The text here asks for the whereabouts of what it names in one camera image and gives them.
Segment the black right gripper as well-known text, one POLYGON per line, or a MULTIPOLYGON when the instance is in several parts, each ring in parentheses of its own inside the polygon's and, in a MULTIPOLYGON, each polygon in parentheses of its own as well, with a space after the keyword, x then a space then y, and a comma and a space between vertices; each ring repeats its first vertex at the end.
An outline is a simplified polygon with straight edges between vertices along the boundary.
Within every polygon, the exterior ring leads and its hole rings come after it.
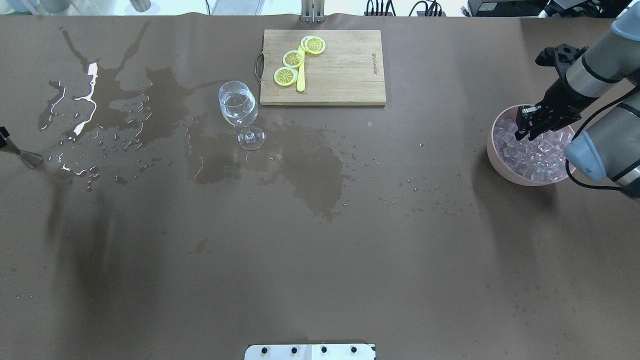
POLYGON ((584 96, 566 80, 556 80, 537 105, 519 105, 516 109, 515 139, 534 141, 549 130, 560 130, 582 119, 584 96))

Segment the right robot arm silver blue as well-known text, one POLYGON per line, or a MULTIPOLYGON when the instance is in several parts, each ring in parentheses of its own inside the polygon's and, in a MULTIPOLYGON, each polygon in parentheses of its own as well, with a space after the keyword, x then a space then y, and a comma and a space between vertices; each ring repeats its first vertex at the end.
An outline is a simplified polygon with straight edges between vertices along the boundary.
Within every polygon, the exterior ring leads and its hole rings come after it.
POLYGON ((534 105, 516 110, 515 139, 530 141, 546 132, 557 132, 582 119, 582 112, 622 80, 633 87, 603 105, 574 133, 566 146, 565 166, 574 166, 590 179, 580 187, 615 191, 638 201, 640 196, 640 9, 633 4, 620 14, 591 47, 562 43, 547 47, 535 64, 554 68, 557 80, 534 105))

